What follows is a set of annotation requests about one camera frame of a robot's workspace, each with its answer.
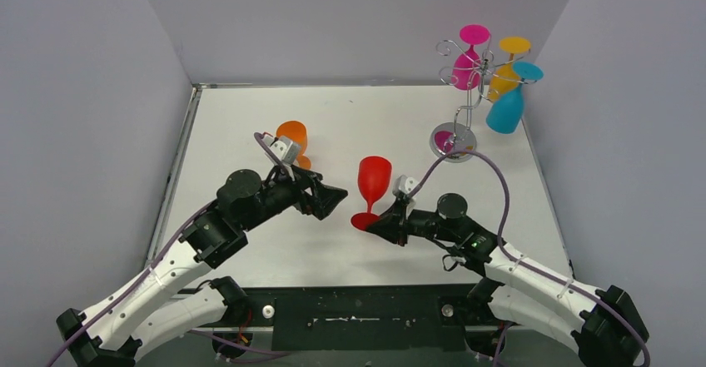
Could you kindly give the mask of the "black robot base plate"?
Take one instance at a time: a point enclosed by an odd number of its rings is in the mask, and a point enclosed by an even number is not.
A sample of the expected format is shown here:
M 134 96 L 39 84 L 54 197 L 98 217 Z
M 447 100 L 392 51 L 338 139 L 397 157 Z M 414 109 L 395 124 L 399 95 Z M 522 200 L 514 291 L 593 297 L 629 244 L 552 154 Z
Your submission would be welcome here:
M 219 332 L 262 330 L 281 351 L 408 350 L 489 353 L 505 323 L 472 305 L 471 284 L 247 288 L 245 311 Z

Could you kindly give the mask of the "blue wine glass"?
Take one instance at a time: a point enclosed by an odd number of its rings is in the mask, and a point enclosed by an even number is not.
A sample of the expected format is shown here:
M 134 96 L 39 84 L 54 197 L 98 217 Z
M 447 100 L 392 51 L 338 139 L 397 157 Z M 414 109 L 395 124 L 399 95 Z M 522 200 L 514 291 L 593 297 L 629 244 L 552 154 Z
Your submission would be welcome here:
M 520 124 L 525 109 L 522 86 L 544 77 L 542 69 L 532 62 L 515 61 L 513 70 L 520 78 L 518 86 L 494 102 L 486 117 L 487 126 L 501 134 L 513 133 Z

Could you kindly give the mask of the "red wine glass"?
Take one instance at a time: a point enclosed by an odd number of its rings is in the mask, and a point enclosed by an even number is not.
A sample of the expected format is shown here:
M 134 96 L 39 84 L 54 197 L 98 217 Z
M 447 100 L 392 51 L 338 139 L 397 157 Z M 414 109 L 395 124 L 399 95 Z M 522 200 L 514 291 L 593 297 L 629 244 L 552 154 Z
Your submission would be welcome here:
M 357 185 L 366 209 L 351 217 L 351 224 L 360 231 L 379 219 L 374 204 L 387 192 L 392 173 L 391 162 L 382 156 L 367 156 L 359 163 Z

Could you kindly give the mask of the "pink wine glass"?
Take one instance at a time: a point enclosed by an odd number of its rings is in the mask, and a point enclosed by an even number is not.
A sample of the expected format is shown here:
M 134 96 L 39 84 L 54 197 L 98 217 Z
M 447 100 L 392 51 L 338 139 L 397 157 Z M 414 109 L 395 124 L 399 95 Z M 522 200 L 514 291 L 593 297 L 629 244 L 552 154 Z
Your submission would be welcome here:
M 452 69 L 452 82 L 456 89 L 468 91 L 480 84 L 480 56 L 475 46 L 487 43 L 490 37 L 490 30 L 483 25 L 470 24 L 460 29 L 460 40 L 469 47 L 457 57 Z

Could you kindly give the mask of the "orange wine glass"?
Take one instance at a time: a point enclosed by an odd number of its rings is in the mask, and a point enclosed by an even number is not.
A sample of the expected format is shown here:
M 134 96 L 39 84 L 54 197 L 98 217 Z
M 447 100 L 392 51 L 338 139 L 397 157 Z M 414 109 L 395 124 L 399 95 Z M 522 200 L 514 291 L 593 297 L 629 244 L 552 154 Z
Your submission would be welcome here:
M 300 145 L 301 149 L 296 157 L 296 163 L 300 168 L 310 170 L 311 160 L 305 155 L 308 145 L 306 126 L 299 121 L 283 122 L 278 126 L 276 135 L 285 136 Z

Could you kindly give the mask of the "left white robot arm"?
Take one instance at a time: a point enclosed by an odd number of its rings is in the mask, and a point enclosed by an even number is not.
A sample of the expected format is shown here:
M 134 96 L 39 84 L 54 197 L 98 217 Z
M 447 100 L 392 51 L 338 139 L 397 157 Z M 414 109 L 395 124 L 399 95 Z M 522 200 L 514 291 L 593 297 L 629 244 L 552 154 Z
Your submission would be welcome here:
M 246 234 L 293 207 L 322 221 L 347 197 L 315 171 L 273 167 L 262 179 L 253 170 L 231 173 L 216 199 L 185 221 L 139 275 L 105 300 L 57 317 L 68 352 L 78 366 L 133 366 L 152 349 L 192 328 L 221 320 L 239 325 L 245 294 L 230 277 L 210 280 L 201 295 L 168 301 L 244 248 Z

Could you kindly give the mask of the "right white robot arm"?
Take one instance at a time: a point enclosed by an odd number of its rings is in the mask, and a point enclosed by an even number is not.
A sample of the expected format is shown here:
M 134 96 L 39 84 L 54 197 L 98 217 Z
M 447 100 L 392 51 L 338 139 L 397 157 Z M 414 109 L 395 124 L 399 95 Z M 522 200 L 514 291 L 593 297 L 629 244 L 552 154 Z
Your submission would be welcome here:
M 480 324 L 497 319 L 531 328 L 573 350 L 585 366 L 633 366 L 639 358 L 649 365 L 649 332 L 627 291 L 571 280 L 520 254 L 468 217 L 459 194 L 441 196 L 434 211 L 397 196 L 381 216 L 355 223 L 395 245 L 425 238 L 480 275 L 469 294 L 470 316 Z

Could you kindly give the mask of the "yellow wine glass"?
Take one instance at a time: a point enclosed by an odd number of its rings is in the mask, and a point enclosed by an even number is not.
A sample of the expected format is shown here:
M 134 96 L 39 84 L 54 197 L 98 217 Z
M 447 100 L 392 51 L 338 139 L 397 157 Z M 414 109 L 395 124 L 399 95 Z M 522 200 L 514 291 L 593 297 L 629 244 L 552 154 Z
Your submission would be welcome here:
M 508 61 L 495 69 L 490 79 L 488 99 L 491 103 L 498 101 L 505 93 L 515 89 L 519 84 L 519 76 L 513 70 L 515 56 L 523 57 L 531 51 L 532 43 L 524 37 L 504 37 L 499 41 L 501 51 L 509 55 Z

